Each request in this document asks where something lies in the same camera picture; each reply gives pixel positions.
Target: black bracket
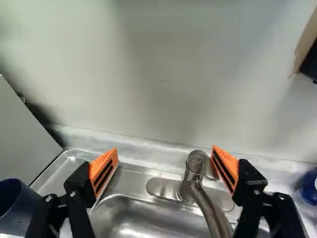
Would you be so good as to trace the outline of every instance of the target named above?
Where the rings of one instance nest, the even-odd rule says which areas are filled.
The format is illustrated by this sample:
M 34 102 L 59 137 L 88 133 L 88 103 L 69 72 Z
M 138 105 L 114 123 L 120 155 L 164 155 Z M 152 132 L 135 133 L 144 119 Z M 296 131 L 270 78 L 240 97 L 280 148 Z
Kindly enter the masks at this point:
M 65 218 L 69 218 L 74 238 L 95 238 L 86 209 L 96 201 L 89 179 L 89 163 L 84 162 L 65 181 L 66 194 L 43 197 L 31 219 L 26 238 L 55 238 Z

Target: white wall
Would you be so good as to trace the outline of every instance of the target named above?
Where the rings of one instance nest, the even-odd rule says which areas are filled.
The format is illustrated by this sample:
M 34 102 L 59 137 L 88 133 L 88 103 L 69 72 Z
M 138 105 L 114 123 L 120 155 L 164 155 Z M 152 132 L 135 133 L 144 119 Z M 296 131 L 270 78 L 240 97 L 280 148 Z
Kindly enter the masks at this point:
M 292 79 L 315 0 L 2 0 L 10 83 L 56 123 L 317 162 Z

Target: blue cup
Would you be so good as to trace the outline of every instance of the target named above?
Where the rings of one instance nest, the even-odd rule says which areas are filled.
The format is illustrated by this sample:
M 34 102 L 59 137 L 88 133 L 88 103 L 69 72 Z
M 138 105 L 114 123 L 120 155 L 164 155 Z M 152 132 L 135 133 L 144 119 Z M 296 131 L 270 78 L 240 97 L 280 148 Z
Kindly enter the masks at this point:
M 0 182 L 0 233 L 24 237 L 41 196 L 17 178 Z

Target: faucet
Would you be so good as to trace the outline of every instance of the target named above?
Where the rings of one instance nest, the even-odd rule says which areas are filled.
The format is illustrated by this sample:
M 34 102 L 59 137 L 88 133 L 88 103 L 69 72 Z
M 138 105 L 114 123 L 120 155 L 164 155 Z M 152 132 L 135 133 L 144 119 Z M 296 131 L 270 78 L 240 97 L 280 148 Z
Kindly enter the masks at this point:
M 212 238 L 231 238 L 233 229 L 221 208 L 204 191 L 202 180 L 219 180 L 205 151 L 194 150 L 186 160 L 182 182 L 152 178 L 147 183 L 150 195 L 178 203 L 196 203 L 202 211 Z
M 186 170 L 179 186 L 179 196 L 184 201 L 197 203 L 205 217 L 212 238 L 231 238 L 233 229 L 227 217 L 206 194 L 202 185 L 204 177 L 210 180 L 219 179 L 215 176 L 216 174 L 206 152 L 192 151 L 186 160 Z

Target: faucet spout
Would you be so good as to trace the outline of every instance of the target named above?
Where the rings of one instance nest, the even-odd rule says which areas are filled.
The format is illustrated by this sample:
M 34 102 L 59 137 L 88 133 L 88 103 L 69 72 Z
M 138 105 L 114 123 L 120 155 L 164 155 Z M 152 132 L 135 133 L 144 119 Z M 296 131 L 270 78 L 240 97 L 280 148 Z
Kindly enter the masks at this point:
M 207 222 L 212 238 L 231 238 L 233 229 L 223 211 L 210 199 L 202 186 L 206 165 L 210 158 L 202 150 L 192 151 L 186 161 L 186 170 L 179 186 L 179 196 L 187 202 L 196 202 Z

